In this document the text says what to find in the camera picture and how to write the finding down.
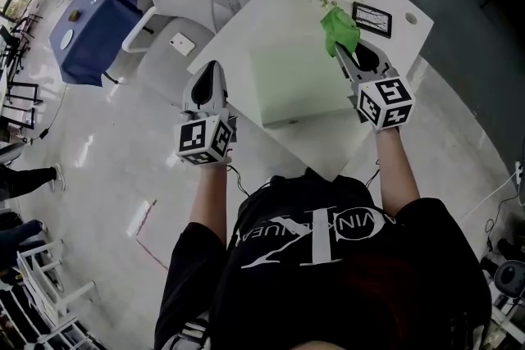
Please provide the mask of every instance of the white plate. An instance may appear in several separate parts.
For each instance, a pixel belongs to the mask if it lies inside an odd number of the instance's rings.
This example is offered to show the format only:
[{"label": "white plate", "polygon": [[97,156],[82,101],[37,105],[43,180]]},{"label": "white plate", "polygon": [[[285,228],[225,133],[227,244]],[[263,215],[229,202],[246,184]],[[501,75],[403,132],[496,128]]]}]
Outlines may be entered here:
[{"label": "white plate", "polygon": [[73,39],[73,30],[68,30],[64,34],[64,37],[62,38],[62,41],[60,42],[60,49],[61,50],[65,49],[69,45],[72,39]]}]

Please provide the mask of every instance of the forearm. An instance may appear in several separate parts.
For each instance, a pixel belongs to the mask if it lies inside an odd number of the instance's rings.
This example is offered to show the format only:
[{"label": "forearm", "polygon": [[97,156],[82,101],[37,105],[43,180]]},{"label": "forearm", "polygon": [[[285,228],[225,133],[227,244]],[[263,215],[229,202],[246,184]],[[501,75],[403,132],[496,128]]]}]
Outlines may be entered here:
[{"label": "forearm", "polygon": [[201,170],[189,221],[208,227],[226,245],[226,166]]},{"label": "forearm", "polygon": [[377,133],[376,145],[381,168],[383,210],[395,216],[404,206],[419,198],[418,186],[398,130],[387,129]]}]

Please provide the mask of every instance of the picture frame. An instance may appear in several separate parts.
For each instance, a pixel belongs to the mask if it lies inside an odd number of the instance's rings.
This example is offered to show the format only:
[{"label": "picture frame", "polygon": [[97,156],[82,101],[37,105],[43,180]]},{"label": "picture frame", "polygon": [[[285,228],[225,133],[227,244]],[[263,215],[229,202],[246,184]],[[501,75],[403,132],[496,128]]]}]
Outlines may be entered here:
[{"label": "picture frame", "polygon": [[382,35],[388,39],[392,37],[392,15],[388,12],[354,2],[352,19],[362,30]]}]

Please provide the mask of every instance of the black t-shirt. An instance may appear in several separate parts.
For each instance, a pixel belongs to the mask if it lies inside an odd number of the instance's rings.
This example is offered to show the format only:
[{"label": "black t-shirt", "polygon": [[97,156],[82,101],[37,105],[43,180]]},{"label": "black t-shirt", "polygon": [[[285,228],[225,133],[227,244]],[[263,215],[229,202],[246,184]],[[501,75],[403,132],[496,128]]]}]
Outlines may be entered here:
[{"label": "black t-shirt", "polygon": [[295,179],[262,189],[243,207],[230,253],[202,225],[180,236],[155,349],[206,310],[213,350],[313,340],[465,348],[458,332],[490,319],[477,259],[439,200],[419,199],[394,219],[356,180]]}]

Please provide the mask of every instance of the power outlet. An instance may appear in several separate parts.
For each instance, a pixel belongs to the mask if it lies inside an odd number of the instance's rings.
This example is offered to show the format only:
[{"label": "power outlet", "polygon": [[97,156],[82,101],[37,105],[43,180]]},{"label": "power outlet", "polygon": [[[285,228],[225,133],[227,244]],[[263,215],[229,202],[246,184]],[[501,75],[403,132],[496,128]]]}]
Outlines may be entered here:
[{"label": "power outlet", "polygon": [[523,165],[521,162],[516,161],[516,185],[520,185],[523,180]]}]

